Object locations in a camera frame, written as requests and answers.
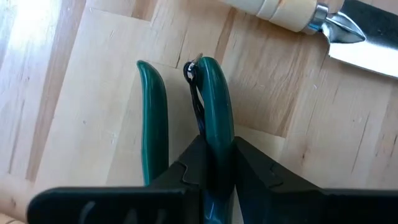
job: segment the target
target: wooden knife handle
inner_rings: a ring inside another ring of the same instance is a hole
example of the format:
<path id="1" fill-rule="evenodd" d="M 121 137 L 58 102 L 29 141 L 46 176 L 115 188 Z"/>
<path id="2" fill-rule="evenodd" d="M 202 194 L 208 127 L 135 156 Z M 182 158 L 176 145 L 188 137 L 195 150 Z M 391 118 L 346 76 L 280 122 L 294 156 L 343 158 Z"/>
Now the wooden knife handle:
<path id="1" fill-rule="evenodd" d="M 307 26 L 317 8 L 317 0 L 221 1 L 294 32 Z"/>
<path id="2" fill-rule="evenodd" d="M 0 213 L 26 222 L 27 206 L 35 193 L 32 182 L 0 174 Z"/>

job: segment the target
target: metal knife bolster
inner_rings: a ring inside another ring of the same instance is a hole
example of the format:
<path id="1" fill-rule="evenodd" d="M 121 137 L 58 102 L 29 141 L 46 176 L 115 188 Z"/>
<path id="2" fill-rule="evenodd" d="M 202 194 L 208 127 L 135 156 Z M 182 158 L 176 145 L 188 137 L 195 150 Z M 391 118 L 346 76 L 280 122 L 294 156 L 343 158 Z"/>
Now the metal knife bolster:
<path id="1" fill-rule="evenodd" d="M 345 0 L 334 14 L 318 3 L 303 32 L 321 32 L 329 56 L 372 72 L 398 78 L 398 16 L 357 0 Z"/>

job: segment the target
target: wooden table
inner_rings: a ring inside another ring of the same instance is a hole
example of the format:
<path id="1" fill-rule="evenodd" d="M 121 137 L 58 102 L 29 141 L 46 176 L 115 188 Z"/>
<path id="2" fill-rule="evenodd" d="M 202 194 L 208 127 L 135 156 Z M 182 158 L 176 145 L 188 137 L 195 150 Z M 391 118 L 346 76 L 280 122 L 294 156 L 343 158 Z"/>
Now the wooden table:
<path id="1" fill-rule="evenodd" d="M 214 0 L 2 1 L 0 18 L 0 174 L 141 185 L 135 62 L 165 80 L 173 160 L 198 133 L 181 68 L 203 52 L 223 67 L 237 135 L 320 187 L 398 188 L 398 83 L 328 58 L 321 35 Z"/>

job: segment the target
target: knife blade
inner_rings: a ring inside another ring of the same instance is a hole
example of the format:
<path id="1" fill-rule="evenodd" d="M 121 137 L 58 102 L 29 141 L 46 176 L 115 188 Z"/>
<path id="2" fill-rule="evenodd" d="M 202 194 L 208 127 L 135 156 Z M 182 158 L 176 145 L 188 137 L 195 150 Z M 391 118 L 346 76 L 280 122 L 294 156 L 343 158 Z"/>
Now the knife blade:
<path id="1" fill-rule="evenodd" d="M 398 78 L 398 16 L 358 0 L 329 13 L 316 0 L 222 0 L 294 32 L 322 33 L 329 56 Z"/>

